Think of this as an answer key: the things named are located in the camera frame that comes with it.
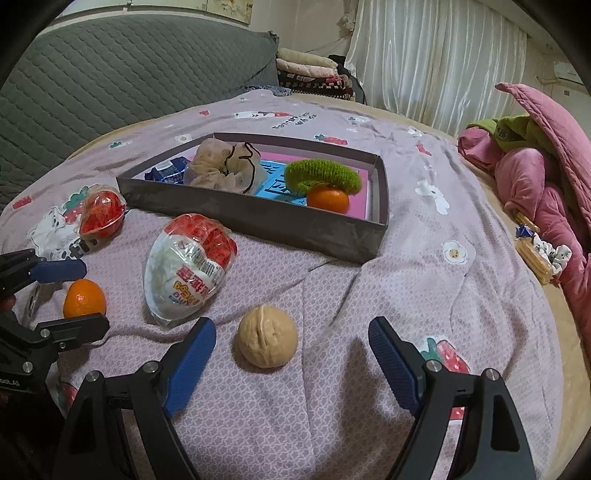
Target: stack of folded clothes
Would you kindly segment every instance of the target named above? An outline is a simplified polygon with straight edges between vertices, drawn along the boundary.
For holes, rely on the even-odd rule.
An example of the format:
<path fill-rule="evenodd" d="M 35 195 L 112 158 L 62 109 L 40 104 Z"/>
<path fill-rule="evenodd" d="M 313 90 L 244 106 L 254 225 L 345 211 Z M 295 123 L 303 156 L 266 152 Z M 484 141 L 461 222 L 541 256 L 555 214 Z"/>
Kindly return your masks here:
<path fill-rule="evenodd" d="M 325 95 L 355 101 L 353 83 L 339 75 L 331 59 L 280 48 L 277 58 L 279 85 L 298 93 Z"/>

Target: gray box tray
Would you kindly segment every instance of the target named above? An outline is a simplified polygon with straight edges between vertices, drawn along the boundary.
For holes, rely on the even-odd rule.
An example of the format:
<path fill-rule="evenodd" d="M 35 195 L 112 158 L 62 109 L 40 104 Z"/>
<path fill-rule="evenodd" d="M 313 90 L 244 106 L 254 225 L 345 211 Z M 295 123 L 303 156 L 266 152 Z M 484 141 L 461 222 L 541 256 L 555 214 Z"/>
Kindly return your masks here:
<path fill-rule="evenodd" d="M 369 219 L 241 193 L 134 178 L 152 166 L 200 145 L 206 138 L 218 138 L 228 143 L 250 142 L 259 150 L 298 157 L 326 158 L 367 170 L 371 197 Z M 273 135 L 214 133 L 144 161 L 117 177 L 117 183 L 129 207 L 173 217 L 183 213 L 200 213 L 218 220 L 235 232 L 315 250 L 355 263 L 364 263 L 377 256 L 388 228 L 388 183 L 382 158 L 317 141 Z"/>

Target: snack package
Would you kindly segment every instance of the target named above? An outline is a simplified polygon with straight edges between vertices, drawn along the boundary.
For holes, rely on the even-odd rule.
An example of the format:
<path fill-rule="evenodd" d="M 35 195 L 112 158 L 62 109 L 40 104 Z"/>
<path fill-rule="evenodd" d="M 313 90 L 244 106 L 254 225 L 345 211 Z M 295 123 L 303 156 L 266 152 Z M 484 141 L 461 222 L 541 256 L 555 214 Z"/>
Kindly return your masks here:
<path fill-rule="evenodd" d="M 125 199 L 109 185 L 93 185 L 83 202 L 79 234 L 82 238 L 109 238 L 123 224 Z"/>
<path fill-rule="evenodd" d="M 161 181 L 164 183 L 183 183 L 183 174 L 189 163 L 185 157 L 165 160 L 144 174 L 144 180 Z"/>
<path fill-rule="evenodd" d="M 145 265 L 144 296 L 160 326 L 177 326 L 222 286 L 238 253 L 229 234 L 216 220 L 185 213 L 158 235 Z"/>

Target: gray sofa cover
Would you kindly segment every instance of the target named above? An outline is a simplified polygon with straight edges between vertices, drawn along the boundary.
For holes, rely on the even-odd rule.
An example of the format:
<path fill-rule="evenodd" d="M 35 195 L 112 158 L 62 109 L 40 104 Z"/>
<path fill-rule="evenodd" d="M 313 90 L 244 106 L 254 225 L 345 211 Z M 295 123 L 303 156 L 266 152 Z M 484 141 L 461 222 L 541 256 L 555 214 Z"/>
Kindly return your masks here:
<path fill-rule="evenodd" d="M 277 85 L 277 38 L 194 17 L 127 14 L 38 36 L 0 90 L 0 209 L 114 129 Z"/>

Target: mandarin orange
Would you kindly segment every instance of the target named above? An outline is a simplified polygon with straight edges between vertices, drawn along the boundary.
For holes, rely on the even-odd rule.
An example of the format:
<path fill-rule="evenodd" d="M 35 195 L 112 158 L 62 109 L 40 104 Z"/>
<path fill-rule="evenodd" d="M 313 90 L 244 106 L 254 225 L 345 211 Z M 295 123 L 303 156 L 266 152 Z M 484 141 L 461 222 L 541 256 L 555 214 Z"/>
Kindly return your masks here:
<path fill-rule="evenodd" d="M 349 210 L 349 196 L 343 190 L 325 184 L 318 184 L 310 189 L 306 203 L 309 207 L 336 213 L 347 213 Z"/>
<path fill-rule="evenodd" d="M 66 294 L 64 300 L 64 318 L 90 315 L 107 311 L 107 301 L 102 289 L 92 280 L 82 278 L 76 280 Z"/>

